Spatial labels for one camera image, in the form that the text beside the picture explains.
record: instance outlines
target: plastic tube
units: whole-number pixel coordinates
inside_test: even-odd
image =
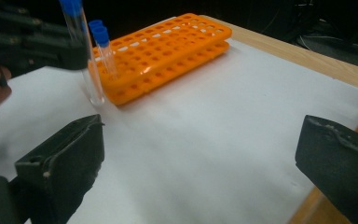
[[[96,25],[91,27],[91,32],[94,36],[94,40],[97,44],[98,51],[101,55],[101,60],[106,69],[106,72],[111,75],[113,79],[118,79],[118,73],[115,65],[115,53],[109,46],[109,35],[106,27],[102,25]]]
[[[92,44],[87,26],[86,16],[84,14],[81,0],[60,0],[63,16],[72,40],[81,41],[87,47],[88,64],[82,69],[83,78],[86,82],[86,88],[89,92],[89,100],[93,105],[102,105],[104,102],[103,88],[95,62]]]

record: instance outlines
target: orange test tube rack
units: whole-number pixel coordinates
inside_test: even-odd
[[[104,94],[124,105],[224,53],[229,37],[228,27],[186,13],[111,40],[118,78],[97,62]]]

